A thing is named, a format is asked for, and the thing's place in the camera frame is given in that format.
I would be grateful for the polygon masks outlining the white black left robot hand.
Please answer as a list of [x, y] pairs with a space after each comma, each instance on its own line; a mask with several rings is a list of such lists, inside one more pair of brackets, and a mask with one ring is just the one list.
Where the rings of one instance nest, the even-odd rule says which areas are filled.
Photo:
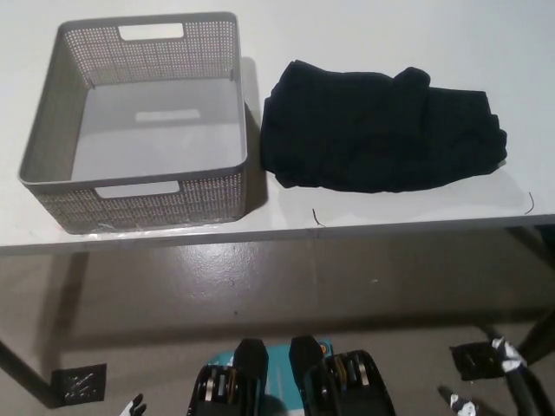
[[144, 395], [139, 393], [126, 404], [120, 416], [142, 416], [146, 410], [147, 404], [144, 402]]

